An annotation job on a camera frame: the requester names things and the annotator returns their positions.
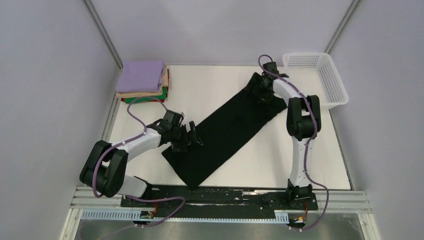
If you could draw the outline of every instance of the tan cloth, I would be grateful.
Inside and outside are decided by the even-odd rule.
[[[162,85],[160,86],[160,90],[158,92],[117,92],[116,96],[120,99],[130,99],[130,98],[139,98],[139,97],[147,97],[147,96],[160,96],[164,94],[164,87],[169,86],[169,70],[168,66],[165,65],[165,71],[163,71],[162,75]]]

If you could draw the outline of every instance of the table surface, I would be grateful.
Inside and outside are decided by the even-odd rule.
[[[238,93],[253,72],[262,72],[257,66],[215,65],[170,65],[169,71],[169,95],[165,105],[170,110],[185,114],[183,124],[189,121],[199,124]],[[322,89],[300,90],[306,94],[323,94]],[[143,130],[143,126],[127,114],[127,106],[124,102],[119,104],[110,142],[127,139]],[[134,104],[130,111],[146,124],[162,118],[165,113],[158,102]],[[201,186],[286,188],[293,157],[286,117],[286,110],[274,117]],[[309,173],[312,179],[329,189],[349,190],[349,178],[327,109],[321,109],[321,124],[312,150]],[[128,163],[126,174],[151,184],[184,185],[161,155],[168,146],[165,144],[137,156]]]

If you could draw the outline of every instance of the black towel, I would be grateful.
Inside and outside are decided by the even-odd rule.
[[[172,153],[168,147],[162,155],[184,183],[195,189],[286,108],[281,98],[274,96],[265,104],[243,89],[196,126],[203,146],[189,146],[186,153]]]

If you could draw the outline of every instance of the folded cloth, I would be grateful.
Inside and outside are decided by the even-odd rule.
[[[117,92],[116,96],[118,98],[122,99],[129,99],[129,98],[139,98],[139,97],[145,97],[145,96],[161,96],[164,94],[163,87],[168,87],[169,85],[169,69],[166,68],[165,65],[165,71],[163,71],[162,75],[162,84],[161,88],[157,92]]]
[[[273,96],[265,104],[251,91],[241,90],[196,126],[203,146],[188,146],[185,153],[173,153],[168,147],[162,155],[181,180],[195,189],[286,108],[281,98]]]
[[[168,96],[168,89],[167,89],[167,87],[163,87],[162,88],[162,91],[163,91],[162,95],[160,95],[160,96],[153,96],[153,97],[155,97],[155,98],[157,98],[159,100],[165,100],[165,99],[167,99],[167,96]],[[146,98],[138,99],[136,101],[136,103],[143,103],[143,102],[155,101],[155,100],[152,100],[151,98],[149,98],[147,96],[142,96],[142,97],[146,97]],[[132,101],[134,101],[134,99],[136,99],[136,97],[122,98],[122,99],[123,99],[123,101],[126,104],[130,104]]]
[[[116,85],[118,93],[158,92],[165,70],[163,61],[123,61],[122,73]]]

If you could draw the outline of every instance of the white laundry basket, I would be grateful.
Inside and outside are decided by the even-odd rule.
[[[286,53],[282,62],[290,81],[305,95],[317,95],[321,108],[331,109],[348,103],[342,79],[327,53]]]

